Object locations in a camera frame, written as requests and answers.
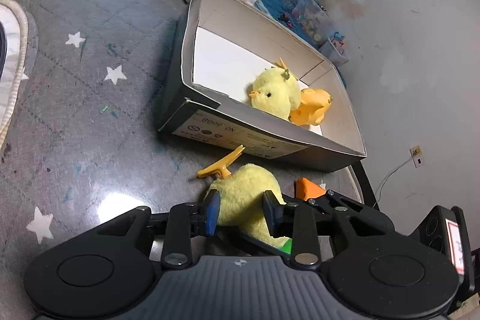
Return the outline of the green toy piece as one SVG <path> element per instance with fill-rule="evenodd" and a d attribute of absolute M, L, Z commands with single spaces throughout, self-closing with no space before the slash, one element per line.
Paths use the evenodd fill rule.
<path fill-rule="evenodd" d="M 292 239 L 288 239 L 283 246 L 281 246 L 280 250 L 286 254 L 291 254 L 291 247 L 292 247 Z"/>

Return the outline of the orange toy block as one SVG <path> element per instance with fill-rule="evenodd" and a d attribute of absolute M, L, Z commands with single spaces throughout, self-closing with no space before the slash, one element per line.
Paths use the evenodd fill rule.
<path fill-rule="evenodd" d="M 326 194 L 326 189 L 318 184 L 313 183 L 307 178 L 299 178 L 294 183 L 295 197 L 308 201 L 309 199 L 317 199 Z"/>

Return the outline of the yellow plush chick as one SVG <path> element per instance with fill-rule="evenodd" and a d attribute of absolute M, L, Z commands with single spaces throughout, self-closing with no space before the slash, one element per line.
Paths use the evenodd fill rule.
<path fill-rule="evenodd" d="M 300 87 L 296 76 L 282 58 L 274 67 L 261 72 L 249 92 L 250 104 L 285 121 L 300 105 Z"/>
<path fill-rule="evenodd" d="M 286 203 L 280 185 L 270 171 L 253 163 L 230 172 L 229 166 L 242 155 L 244 149 L 243 145 L 239 145 L 230 154 L 198 171 L 197 177 L 216 177 L 208 189 L 220 194 L 218 225 L 238 227 L 242 233 L 280 249 L 289 239 L 270 235 L 262 206 L 266 191 L 272 192 L 280 204 Z"/>

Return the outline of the orange plush duck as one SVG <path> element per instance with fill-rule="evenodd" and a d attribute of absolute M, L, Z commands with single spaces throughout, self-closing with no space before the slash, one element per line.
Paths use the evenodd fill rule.
<path fill-rule="evenodd" d="M 318 126 L 331 107 L 333 96 L 319 88 L 304 88 L 300 91 L 300 105 L 292 110 L 289 120 L 298 126 Z"/>

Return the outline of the cardboard shoe box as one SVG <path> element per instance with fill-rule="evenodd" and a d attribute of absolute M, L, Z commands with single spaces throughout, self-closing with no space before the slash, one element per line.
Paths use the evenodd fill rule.
<path fill-rule="evenodd" d="M 241 0 L 190 0 L 163 98 L 176 136 L 326 172 L 367 155 L 333 63 Z"/>

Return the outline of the small clear toy box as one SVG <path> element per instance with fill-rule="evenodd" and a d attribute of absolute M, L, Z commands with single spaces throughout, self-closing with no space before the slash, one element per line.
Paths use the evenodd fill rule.
<path fill-rule="evenodd" d="M 335 67 L 340 67 L 350 60 L 346 50 L 345 37 L 338 34 L 330 37 L 320 47 L 320 53 L 332 62 Z"/>

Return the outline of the clear plastic toy bin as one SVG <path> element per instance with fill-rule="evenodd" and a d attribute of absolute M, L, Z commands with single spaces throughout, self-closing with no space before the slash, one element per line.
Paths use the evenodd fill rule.
<path fill-rule="evenodd" d="M 320 48 L 336 32 L 335 23 L 317 0 L 299 0 L 291 12 L 316 48 Z"/>

